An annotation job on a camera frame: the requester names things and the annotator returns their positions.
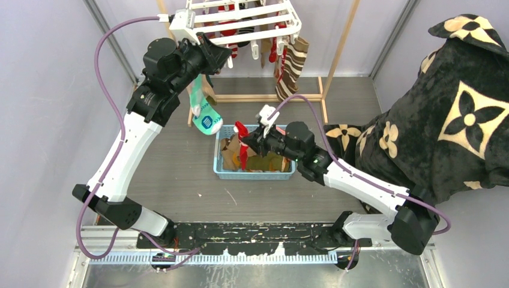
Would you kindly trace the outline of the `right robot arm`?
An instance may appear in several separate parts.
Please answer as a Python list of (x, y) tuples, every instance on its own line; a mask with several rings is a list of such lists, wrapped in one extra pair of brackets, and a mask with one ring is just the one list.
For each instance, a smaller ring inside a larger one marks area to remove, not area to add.
[(393, 242), (420, 255), (440, 222), (424, 190), (389, 184), (336, 158), (316, 144), (315, 135), (301, 121), (289, 123), (284, 132), (261, 124), (241, 141), (260, 155), (273, 152), (296, 162), (308, 181), (343, 191), (378, 210), (378, 214), (343, 212), (333, 225), (333, 238), (340, 246), (371, 239)]

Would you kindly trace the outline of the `white hanger clip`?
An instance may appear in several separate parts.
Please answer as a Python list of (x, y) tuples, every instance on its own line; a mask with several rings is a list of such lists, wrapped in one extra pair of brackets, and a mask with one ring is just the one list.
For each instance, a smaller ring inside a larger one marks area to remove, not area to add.
[(251, 40), (250, 42), (250, 48), (251, 48), (251, 56), (254, 60), (259, 59), (260, 51), (259, 51), (259, 45), (257, 40)]

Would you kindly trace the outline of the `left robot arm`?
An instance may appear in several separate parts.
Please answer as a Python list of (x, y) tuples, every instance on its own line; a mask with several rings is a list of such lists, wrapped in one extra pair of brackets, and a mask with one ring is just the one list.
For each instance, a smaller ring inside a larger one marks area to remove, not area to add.
[(213, 44), (203, 33), (198, 42), (176, 43), (170, 38), (152, 41), (143, 56), (145, 80), (133, 92), (119, 132), (122, 148), (113, 145), (87, 184), (77, 184), (72, 195), (122, 230), (136, 229), (151, 235), (161, 248), (175, 240), (173, 221), (127, 197), (130, 181), (146, 150), (179, 106), (179, 95), (201, 74), (215, 74), (232, 51)]

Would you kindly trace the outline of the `red white patterned sock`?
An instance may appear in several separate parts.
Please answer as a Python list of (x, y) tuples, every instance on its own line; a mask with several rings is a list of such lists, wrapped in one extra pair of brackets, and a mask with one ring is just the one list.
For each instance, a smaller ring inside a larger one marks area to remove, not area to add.
[(246, 168), (246, 164), (247, 164), (247, 160), (248, 160), (248, 145), (246, 145), (245, 143), (243, 143), (243, 138), (248, 136), (249, 135), (249, 132), (248, 132), (248, 129), (245, 127), (244, 124), (242, 124), (241, 122), (239, 121), (236, 121), (235, 124), (234, 124), (234, 132), (236, 132), (237, 136), (238, 136), (238, 141), (239, 141), (239, 160), (241, 162), (241, 168), (242, 170), (245, 170)]

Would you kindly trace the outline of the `white plastic sock hanger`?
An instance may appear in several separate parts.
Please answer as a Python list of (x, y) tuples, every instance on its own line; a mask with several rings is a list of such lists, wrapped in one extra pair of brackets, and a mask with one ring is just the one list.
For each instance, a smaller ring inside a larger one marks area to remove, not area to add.
[(294, 40), (302, 22), (291, 1), (187, 1), (186, 27), (192, 34), (213, 35), (218, 46), (266, 38)]

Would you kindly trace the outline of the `mint green blue sock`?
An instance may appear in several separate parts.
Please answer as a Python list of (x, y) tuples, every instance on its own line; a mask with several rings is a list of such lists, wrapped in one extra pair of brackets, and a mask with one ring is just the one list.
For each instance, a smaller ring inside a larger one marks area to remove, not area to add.
[(195, 78), (190, 86), (190, 109), (194, 125), (207, 136), (217, 133), (223, 125), (223, 118), (215, 111), (205, 97), (203, 92), (203, 75), (200, 74)]

